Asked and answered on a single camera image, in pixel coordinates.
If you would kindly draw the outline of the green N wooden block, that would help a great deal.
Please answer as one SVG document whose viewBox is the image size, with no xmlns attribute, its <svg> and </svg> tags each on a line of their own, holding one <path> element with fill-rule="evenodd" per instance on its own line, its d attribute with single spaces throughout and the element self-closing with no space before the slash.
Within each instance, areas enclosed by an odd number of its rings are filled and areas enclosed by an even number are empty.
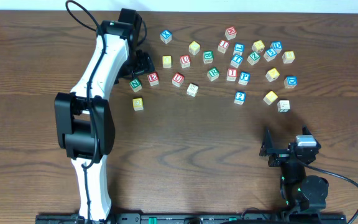
<svg viewBox="0 0 358 224">
<path fill-rule="evenodd" d="M 130 81 L 130 86 L 135 93 L 142 89 L 142 84 L 138 78 L 135 78 Z"/>
</svg>

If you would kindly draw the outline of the red E wooden block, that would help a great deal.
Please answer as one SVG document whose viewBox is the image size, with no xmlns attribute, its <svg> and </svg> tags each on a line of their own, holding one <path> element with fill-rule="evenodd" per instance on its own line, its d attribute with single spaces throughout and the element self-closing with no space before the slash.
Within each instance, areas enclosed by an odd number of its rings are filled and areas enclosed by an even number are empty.
<svg viewBox="0 0 358 224">
<path fill-rule="evenodd" d="M 153 72 L 147 75 L 148 81 L 151 86 L 155 86 L 159 84 L 159 77 L 157 72 Z"/>
</svg>

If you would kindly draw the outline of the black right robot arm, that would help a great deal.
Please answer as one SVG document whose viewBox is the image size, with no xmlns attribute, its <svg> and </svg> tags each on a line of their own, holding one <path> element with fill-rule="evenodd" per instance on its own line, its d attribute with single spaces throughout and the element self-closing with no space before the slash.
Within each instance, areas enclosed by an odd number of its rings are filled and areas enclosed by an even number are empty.
<svg viewBox="0 0 358 224">
<path fill-rule="evenodd" d="M 280 168 L 280 191 L 291 213 L 317 213 L 326 208 L 328 181 L 317 175 L 307 175 L 305 171 L 320 149 L 320 143 L 306 126 L 285 149 L 276 148 L 270 131 L 264 132 L 259 156 L 268 157 L 268 166 Z"/>
</svg>

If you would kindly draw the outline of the yellow O wooden block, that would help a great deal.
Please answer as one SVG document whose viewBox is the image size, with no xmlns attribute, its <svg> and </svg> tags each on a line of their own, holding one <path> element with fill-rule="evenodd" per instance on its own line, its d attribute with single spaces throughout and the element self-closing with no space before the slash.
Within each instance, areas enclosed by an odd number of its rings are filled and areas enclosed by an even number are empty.
<svg viewBox="0 0 358 224">
<path fill-rule="evenodd" d="M 163 68 L 171 68 L 172 67 L 172 56 L 171 55 L 163 55 L 162 56 L 162 64 L 163 64 Z"/>
</svg>

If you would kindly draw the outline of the blue X wooden block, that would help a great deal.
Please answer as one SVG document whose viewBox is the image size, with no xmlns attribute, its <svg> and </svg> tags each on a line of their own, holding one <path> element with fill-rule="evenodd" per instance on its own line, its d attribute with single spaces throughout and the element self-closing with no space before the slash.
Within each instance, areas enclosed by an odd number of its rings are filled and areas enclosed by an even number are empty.
<svg viewBox="0 0 358 224">
<path fill-rule="evenodd" d="M 164 30 L 160 33 L 160 39 L 164 44 L 168 44 L 172 40 L 172 33 L 169 30 Z"/>
</svg>

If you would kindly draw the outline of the red u block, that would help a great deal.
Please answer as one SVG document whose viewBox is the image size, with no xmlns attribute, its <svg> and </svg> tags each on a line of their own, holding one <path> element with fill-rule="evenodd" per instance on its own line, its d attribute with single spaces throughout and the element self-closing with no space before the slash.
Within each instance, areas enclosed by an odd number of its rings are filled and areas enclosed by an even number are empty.
<svg viewBox="0 0 358 224">
<path fill-rule="evenodd" d="M 189 55 L 180 56 L 180 64 L 182 68 L 187 68 L 191 66 L 191 59 Z"/>
<path fill-rule="evenodd" d="M 175 85 L 176 87 L 181 87 L 181 85 L 184 82 L 184 79 L 185 77 L 182 74 L 176 73 L 172 78 L 172 84 Z"/>
</svg>

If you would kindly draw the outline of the blue d block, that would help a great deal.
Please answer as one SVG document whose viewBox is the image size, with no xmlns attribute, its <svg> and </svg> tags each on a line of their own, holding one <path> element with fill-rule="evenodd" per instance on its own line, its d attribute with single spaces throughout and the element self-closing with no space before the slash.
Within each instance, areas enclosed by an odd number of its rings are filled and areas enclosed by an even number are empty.
<svg viewBox="0 0 358 224">
<path fill-rule="evenodd" d="M 285 88 L 294 88 L 298 84 L 298 80 L 296 76 L 287 76 L 284 80 L 284 87 Z"/>
<path fill-rule="evenodd" d="M 279 54 L 283 49 L 283 45 L 280 41 L 274 41 L 271 43 L 270 48 Z"/>
</svg>

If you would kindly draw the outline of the blue 2 wooden block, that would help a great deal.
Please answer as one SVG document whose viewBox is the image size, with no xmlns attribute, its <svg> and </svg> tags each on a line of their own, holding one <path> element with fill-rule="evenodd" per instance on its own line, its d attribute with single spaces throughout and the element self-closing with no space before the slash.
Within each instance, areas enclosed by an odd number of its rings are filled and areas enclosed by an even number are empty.
<svg viewBox="0 0 358 224">
<path fill-rule="evenodd" d="M 237 91 L 234 97 L 234 103 L 238 105 L 243 105 L 246 100 L 246 93 L 242 91 Z"/>
</svg>

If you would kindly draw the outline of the blue P wooden block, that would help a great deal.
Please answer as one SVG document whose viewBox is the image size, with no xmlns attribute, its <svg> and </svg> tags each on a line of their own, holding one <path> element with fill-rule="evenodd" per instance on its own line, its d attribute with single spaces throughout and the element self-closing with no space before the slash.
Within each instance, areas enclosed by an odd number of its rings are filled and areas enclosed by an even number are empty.
<svg viewBox="0 0 358 224">
<path fill-rule="evenodd" d="M 247 72 L 241 72 L 241 74 L 239 75 L 238 84 L 247 85 L 249 80 L 250 80 L 250 74 Z"/>
</svg>

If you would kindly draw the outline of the red I block lower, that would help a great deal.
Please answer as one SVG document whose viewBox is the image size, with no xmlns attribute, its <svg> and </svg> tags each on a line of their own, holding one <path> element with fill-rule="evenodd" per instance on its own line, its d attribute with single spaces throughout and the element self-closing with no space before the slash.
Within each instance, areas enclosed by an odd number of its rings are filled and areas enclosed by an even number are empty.
<svg viewBox="0 0 358 224">
<path fill-rule="evenodd" d="M 235 68 L 229 68 L 227 70 L 227 81 L 234 82 L 237 79 L 237 69 Z"/>
</svg>

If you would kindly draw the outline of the blue 5 wooden block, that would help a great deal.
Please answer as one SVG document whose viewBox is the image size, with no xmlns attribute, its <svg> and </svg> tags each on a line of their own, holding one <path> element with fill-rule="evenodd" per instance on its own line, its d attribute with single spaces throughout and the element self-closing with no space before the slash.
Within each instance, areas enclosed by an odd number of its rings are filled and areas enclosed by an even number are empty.
<svg viewBox="0 0 358 224">
<path fill-rule="evenodd" d="M 277 56 L 277 53 L 274 49 L 269 48 L 264 53 L 264 59 L 266 59 L 267 62 L 273 60 Z"/>
</svg>

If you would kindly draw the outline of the red I block upper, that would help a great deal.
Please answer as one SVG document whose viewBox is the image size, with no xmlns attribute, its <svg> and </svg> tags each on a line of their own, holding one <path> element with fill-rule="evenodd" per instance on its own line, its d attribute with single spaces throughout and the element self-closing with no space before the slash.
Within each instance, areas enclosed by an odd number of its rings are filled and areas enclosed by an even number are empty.
<svg viewBox="0 0 358 224">
<path fill-rule="evenodd" d="M 221 40 L 218 44 L 218 51 L 225 54 L 229 47 L 229 42 L 226 40 Z"/>
</svg>

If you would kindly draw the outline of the blue D block upper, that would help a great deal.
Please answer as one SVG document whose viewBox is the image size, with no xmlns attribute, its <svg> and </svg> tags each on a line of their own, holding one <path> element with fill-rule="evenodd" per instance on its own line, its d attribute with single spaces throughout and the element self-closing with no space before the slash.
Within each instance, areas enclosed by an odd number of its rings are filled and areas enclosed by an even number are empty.
<svg viewBox="0 0 358 224">
<path fill-rule="evenodd" d="M 280 41 L 274 41 L 271 43 L 270 48 L 279 54 L 283 49 L 283 45 Z"/>
</svg>

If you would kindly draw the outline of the red H wooden block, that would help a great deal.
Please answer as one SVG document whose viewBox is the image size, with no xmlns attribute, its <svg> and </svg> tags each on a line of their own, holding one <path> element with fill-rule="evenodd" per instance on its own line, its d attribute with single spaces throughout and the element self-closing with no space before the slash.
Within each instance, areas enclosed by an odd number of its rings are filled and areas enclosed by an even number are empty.
<svg viewBox="0 0 358 224">
<path fill-rule="evenodd" d="M 232 27 L 228 27 L 226 30 L 225 30 L 225 37 L 227 40 L 232 40 L 236 37 L 237 35 L 237 30 L 234 26 Z"/>
</svg>

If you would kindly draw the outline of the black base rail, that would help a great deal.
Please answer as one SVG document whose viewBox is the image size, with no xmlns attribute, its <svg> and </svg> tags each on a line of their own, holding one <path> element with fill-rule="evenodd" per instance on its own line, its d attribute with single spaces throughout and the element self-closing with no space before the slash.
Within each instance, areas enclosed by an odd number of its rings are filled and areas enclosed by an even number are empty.
<svg viewBox="0 0 358 224">
<path fill-rule="evenodd" d="M 192 214 L 192 215 L 158 215 L 139 213 L 118 213 L 107 217 L 106 220 L 98 220 L 98 223 L 113 224 L 215 224 L 215 223 L 336 223 L 347 222 L 344 215 L 291 215 L 289 219 L 281 219 L 277 215 L 261 214 L 257 212 L 240 214 Z"/>
</svg>

